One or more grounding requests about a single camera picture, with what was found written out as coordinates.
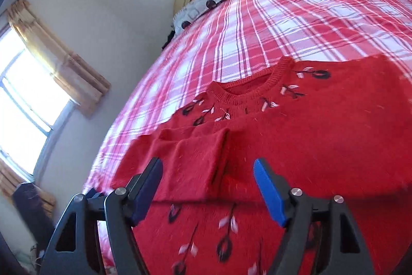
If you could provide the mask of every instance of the beige curtain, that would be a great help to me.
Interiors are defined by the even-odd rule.
[[[7,9],[10,26],[30,53],[50,72],[55,82],[90,116],[110,83],[79,55],[67,49],[33,14],[26,0]]]
[[[13,203],[12,195],[14,191],[20,183],[24,182],[26,181],[0,158],[0,193],[2,193],[10,203]],[[42,200],[43,209],[51,218],[56,199],[38,187],[36,187],[36,191]]]

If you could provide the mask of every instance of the blue gripper pad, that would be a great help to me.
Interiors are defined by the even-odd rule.
[[[154,157],[131,188],[128,198],[133,203],[131,221],[134,225],[146,218],[162,176],[163,163],[158,157]]]
[[[289,184],[282,176],[276,175],[263,158],[255,161],[253,174],[270,216],[280,226],[285,227],[291,218]]]

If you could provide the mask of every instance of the sweater sleeve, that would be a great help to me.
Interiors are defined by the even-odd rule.
[[[162,129],[137,138],[117,168],[112,188],[125,186],[152,157],[158,157],[164,172],[154,201],[215,199],[227,161],[228,129],[205,128],[202,134],[194,134],[193,128]]]

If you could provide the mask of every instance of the plaid bedspread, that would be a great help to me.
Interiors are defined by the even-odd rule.
[[[377,53],[411,81],[412,0],[226,0],[176,37],[149,69],[106,135],[84,189],[110,191],[130,142],[212,81],[249,76],[282,55],[346,61]]]

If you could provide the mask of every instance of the ribbed collar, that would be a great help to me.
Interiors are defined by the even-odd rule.
[[[238,79],[237,81],[229,83],[212,82],[207,89],[207,93],[214,96],[217,101],[220,101],[225,105],[245,104],[251,99],[260,98],[265,92],[275,86],[285,72],[292,69],[293,65],[294,61],[291,57],[283,56],[274,66],[270,66],[269,68],[263,69],[243,79]],[[235,95],[227,91],[228,88],[248,83],[265,75],[270,75],[267,81],[246,94]]]

